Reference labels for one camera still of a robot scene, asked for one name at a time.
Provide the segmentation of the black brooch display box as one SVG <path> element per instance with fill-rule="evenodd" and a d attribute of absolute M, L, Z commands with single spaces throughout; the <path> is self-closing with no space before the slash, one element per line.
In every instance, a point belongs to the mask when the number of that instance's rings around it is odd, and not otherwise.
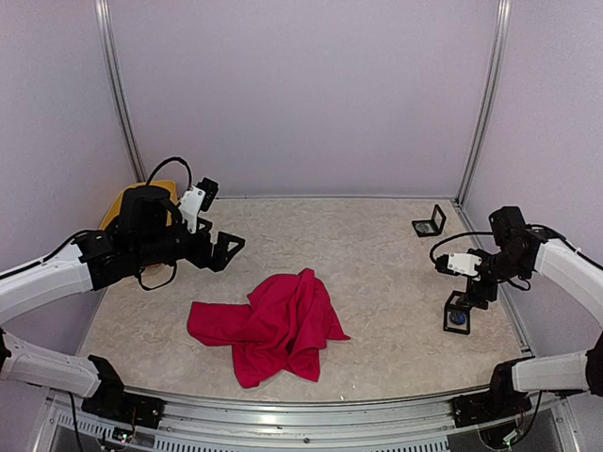
<path fill-rule="evenodd" d="M 413 229 L 414 225 L 419 222 L 425 222 L 431 225 L 432 233 L 431 234 L 416 234 L 418 237 L 431 237 L 438 236 L 444 231 L 444 227 L 447 222 L 447 216 L 444 213 L 444 210 L 439 204 L 436 204 L 432 209 L 432 215 L 427 219 L 415 219 L 411 222 Z"/>

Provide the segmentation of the magenta t-shirt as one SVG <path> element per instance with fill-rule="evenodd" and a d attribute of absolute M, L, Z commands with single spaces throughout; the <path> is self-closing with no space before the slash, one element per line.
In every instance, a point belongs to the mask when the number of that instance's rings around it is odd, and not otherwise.
<path fill-rule="evenodd" d="M 330 341 L 350 339 L 324 283 L 310 268 L 268 277 L 246 304 L 192 303 L 187 332 L 206 347 L 229 347 L 244 389 L 282 371 L 317 382 L 320 352 Z"/>

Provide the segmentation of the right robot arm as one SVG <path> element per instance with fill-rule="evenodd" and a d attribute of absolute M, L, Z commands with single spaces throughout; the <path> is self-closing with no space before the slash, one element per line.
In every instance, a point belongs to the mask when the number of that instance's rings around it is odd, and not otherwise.
<path fill-rule="evenodd" d="M 572 310 L 590 318 L 587 332 L 602 330 L 602 267 L 558 231 L 529 224 L 517 206 L 503 206 L 489 217 L 498 251 L 486 255 L 478 273 L 491 283 L 511 279 L 543 283 L 529 297 L 545 310 L 545 326 L 568 332 Z M 488 388 L 454 400 L 459 427 L 492 422 L 527 412 L 532 393 L 602 395 L 602 338 L 590 345 L 572 341 L 555 351 L 542 350 L 495 366 Z"/>

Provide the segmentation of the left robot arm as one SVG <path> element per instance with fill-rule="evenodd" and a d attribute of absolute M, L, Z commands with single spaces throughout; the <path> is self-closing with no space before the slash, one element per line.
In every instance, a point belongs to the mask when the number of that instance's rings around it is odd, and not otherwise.
<path fill-rule="evenodd" d="M 70 236 L 50 254 L 1 276 L 1 321 L 75 294 L 105 289 L 125 278 L 142 279 L 149 266 L 176 268 L 186 260 L 199 269 L 224 270 L 244 245 L 200 217 L 217 193 L 208 179 L 173 202 L 163 186 L 142 185 L 122 194 L 118 215 L 102 230 Z M 105 358 L 77 357 L 32 345 L 1 332 L 1 378 L 80 396 L 81 409 L 132 427 L 157 428 L 162 399 L 125 390 Z"/>

